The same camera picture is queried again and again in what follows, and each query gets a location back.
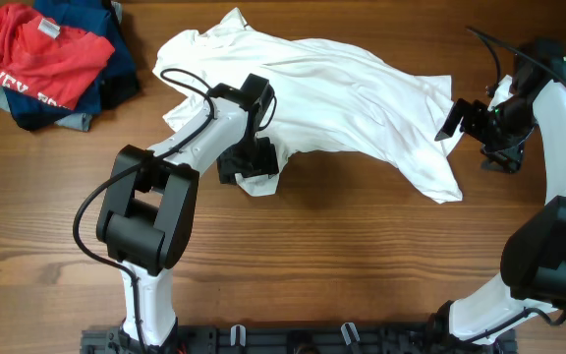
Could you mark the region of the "white Puma t-shirt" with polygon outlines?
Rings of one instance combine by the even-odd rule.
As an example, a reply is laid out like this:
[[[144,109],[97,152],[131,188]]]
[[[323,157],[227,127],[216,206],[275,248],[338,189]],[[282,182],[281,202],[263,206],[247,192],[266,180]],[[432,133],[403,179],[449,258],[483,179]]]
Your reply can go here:
[[[463,199],[447,159],[460,139],[435,138],[453,106],[448,75],[410,75],[351,44],[260,32],[239,9],[206,32],[186,29],[164,43],[152,69],[155,76],[163,71],[186,95],[163,117],[174,131],[203,105],[189,86],[238,87],[255,74],[269,80],[277,98],[263,135],[275,144],[279,165],[297,152],[358,151],[393,165],[439,204]]]

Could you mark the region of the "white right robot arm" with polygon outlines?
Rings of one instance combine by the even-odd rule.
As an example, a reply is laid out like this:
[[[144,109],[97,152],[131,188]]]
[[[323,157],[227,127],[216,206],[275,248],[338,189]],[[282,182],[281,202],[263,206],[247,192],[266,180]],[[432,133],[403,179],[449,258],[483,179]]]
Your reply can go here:
[[[489,104],[458,99],[436,137],[464,133],[481,143],[484,168],[514,173],[526,141],[539,131],[545,204],[509,237],[492,280],[430,316],[427,348],[504,351],[503,335],[529,319],[566,322],[566,54],[559,42],[544,38],[508,49],[512,77],[497,78]]]

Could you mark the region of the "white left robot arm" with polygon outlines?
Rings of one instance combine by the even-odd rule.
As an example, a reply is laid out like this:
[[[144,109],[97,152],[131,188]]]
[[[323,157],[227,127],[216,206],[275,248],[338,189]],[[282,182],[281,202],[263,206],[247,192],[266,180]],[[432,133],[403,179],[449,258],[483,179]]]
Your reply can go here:
[[[176,353],[178,320],[171,270],[192,233],[198,182],[211,165],[223,184],[279,172],[274,144],[258,136],[274,98],[250,75],[240,88],[219,84],[182,131],[149,149],[124,147],[112,172],[137,166],[108,187],[96,235],[122,270],[127,316],[107,332],[86,332],[84,353]]]

